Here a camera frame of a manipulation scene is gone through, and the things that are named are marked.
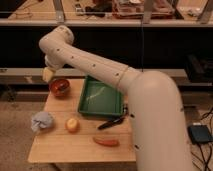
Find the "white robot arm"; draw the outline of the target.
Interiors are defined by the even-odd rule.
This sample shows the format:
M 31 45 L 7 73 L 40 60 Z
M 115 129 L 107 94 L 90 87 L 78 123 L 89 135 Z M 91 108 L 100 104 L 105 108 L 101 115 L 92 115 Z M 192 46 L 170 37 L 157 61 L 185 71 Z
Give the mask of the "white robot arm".
M 183 103 L 173 79 L 80 50 L 73 41 L 64 25 L 43 36 L 39 47 L 45 64 L 53 71 L 68 64 L 128 96 L 138 171 L 193 171 Z

